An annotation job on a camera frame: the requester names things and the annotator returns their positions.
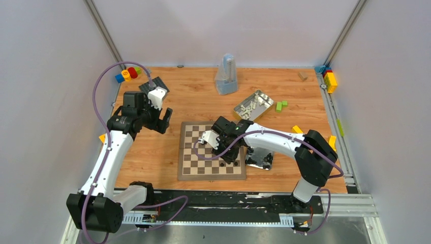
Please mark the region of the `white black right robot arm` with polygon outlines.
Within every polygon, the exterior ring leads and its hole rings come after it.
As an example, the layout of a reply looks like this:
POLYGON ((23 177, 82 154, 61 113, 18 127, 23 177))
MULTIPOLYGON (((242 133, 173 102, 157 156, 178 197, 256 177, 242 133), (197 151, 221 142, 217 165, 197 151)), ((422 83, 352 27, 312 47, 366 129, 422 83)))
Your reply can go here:
POLYGON ((241 147, 262 148, 294 159, 301 175, 290 198, 290 205, 296 212, 309 208, 314 193, 333 177, 333 169, 338 171, 337 177, 344 175, 336 165, 337 153, 315 130, 288 133, 251 120, 241 119, 235 123, 221 116, 210 130, 203 132, 199 143, 209 144, 212 154, 227 163, 236 160, 241 147))

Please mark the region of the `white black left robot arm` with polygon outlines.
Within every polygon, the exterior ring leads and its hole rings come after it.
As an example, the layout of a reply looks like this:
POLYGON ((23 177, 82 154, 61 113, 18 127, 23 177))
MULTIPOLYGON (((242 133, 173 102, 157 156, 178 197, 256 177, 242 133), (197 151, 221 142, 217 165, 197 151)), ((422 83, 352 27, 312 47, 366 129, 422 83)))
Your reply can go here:
POLYGON ((83 187, 70 194, 66 205, 78 229, 115 233, 123 217, 136 206, 152 209, 156 197, 151 183, 134 181, 118 195, 114 187, 124 158, 142 128, 164 134, 172 109, 159 116, 167 90, 157 87, 148 93, 127 91, 123 105, 108 119, 102 151, 83 187))

